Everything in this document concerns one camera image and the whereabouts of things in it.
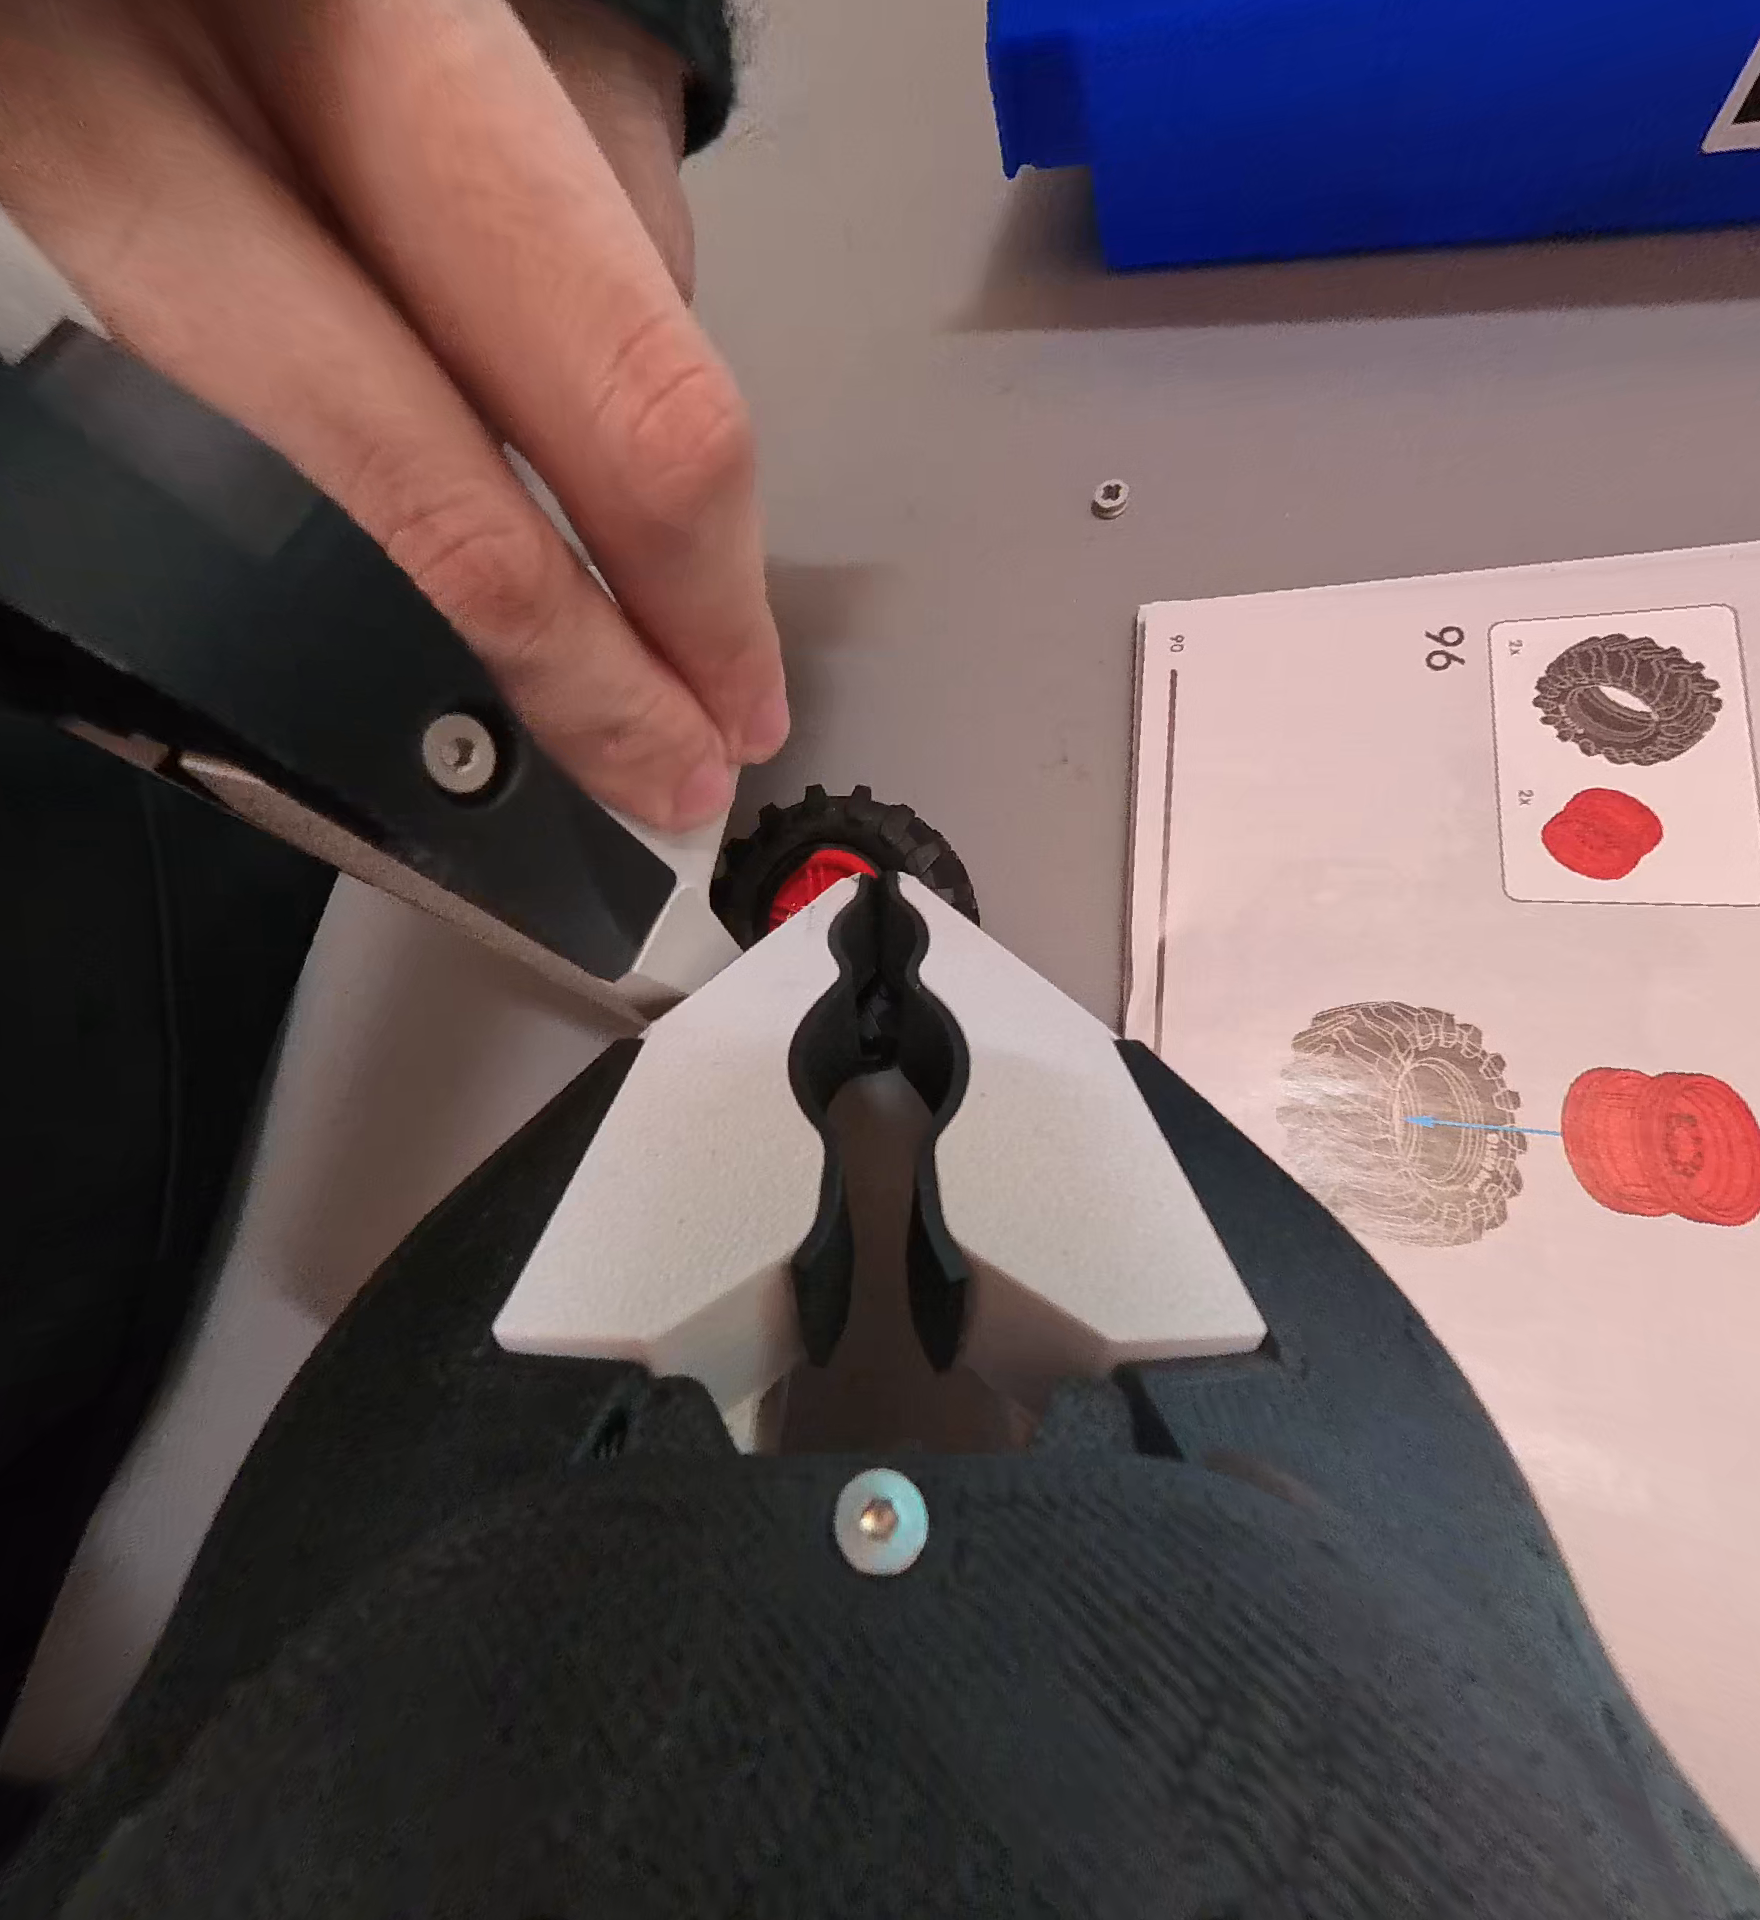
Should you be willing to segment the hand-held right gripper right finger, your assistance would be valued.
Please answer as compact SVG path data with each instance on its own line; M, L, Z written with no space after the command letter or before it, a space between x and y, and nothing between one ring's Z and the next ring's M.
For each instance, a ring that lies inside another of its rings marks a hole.
M1064 1380L1257 1351L1267 1319L1119 1038L914 878L898 891L956 1058L929 1143L964 1367L1039 1415Z

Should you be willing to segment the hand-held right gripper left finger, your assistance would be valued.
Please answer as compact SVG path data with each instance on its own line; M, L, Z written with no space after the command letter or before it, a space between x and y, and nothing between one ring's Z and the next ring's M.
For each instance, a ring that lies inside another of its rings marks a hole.
M694 1380L744 1451L763 1442L850 1310L827 1112L864 1070L879 898L844 878L654 1023L495 1319L502 1349Z

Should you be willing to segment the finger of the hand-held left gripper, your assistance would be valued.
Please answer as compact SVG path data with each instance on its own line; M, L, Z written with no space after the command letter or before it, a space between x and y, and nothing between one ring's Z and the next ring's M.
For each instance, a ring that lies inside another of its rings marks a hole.
M321 859L373 891L431 916L481 947L537 975L555 992L590 1004L609 1021L627 1026L641 1026L659 1018L718 973L724 973L740 954L740 945L724 929L724 921L709 899L722 847L722 824L662 835L651 828L637 828L620 814L609 814L609 822L626 828L641 852L651 852L670 865L673 889L629 970L606 981L555 951L538 947L533 938L485 916L475 906L457 899L447 888L423 878L388 852L377 852L371 844L355 837L352 828L332 822L231 761L201 753L179 755L144 735L109 733L79 718L65 718L62 731L131 766L195 789L199 796L209 799L249 826Z

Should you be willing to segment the red toy wheel rim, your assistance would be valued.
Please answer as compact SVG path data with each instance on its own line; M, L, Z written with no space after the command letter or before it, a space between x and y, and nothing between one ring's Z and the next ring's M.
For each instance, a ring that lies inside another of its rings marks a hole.
M844 846L812 847L774 886L765 909L765 929L776 932L844 881L864 881L879 874L882 870L861 852Z

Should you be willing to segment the black toy tire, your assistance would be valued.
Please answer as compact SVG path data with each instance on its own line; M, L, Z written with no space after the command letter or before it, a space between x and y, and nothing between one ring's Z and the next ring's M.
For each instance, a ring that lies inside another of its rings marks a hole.
M766 805L752 828L719 852L709 904L740 947L768 935L765 909L774 886L805 852L822 846L861 852L879 868L879 878L914 878L967 920L981 920L959 854L914 806L882 801L866 782L844 792L811 782L795 802Z

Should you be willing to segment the person's left forearm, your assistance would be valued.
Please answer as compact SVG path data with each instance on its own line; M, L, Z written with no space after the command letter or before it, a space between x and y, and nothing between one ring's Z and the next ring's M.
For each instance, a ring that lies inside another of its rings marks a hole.
M707 150L737 100L737 47L726 3L588 3L586 16L613 35L622 58L672 103L680 157Z

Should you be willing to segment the grey desk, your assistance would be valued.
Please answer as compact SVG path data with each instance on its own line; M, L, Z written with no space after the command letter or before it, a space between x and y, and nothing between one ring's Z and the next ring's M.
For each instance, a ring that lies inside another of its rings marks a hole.
M1137 608L1760 539L1760 230L1111 276L1079 178L1004 178L983 38L766 5L691 169L795 706L743 812L914 805L1113 1018Z

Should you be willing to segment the person's left hand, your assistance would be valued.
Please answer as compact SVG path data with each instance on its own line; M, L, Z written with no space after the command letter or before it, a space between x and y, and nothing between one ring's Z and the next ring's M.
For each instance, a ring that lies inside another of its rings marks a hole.
M787 742L672 103L586 3L0 3L0 204L654 828Z

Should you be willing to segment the white instruction booklet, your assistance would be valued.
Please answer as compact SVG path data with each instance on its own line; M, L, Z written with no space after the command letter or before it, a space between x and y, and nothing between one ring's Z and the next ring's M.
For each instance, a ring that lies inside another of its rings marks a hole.
M1196 1917L1760 1917L1760 543L1137 619Z

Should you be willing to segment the person's dark clothing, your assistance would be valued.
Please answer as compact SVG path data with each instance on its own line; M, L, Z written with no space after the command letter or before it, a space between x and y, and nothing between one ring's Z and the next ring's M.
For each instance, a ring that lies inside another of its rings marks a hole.
M6 652L18 627L0 611ZM195 1301L332 886L0 703L0 1743ZM0 1785L0 1861L41 1806Z

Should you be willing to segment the blue plastic bin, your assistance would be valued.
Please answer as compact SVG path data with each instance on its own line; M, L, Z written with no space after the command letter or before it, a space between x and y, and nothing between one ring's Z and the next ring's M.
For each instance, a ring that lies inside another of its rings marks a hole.
M995 3L1110 271L1760 225L1760 3Z

